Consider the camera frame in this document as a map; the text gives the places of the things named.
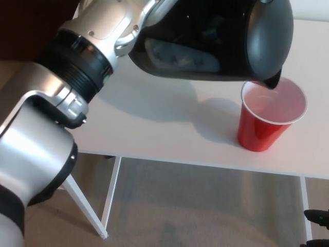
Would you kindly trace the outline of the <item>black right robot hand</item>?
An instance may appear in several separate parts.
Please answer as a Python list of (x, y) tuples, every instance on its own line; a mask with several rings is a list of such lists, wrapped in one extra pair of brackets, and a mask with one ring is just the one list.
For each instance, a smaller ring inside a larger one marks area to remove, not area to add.
[[(324, 226), (328, 230), (328, 211), (307, 209), (304, 211), (305, 217), (308, 221)], [(300, 247), (328, 247), (328, 239), (313, 239), (301, 244)]]

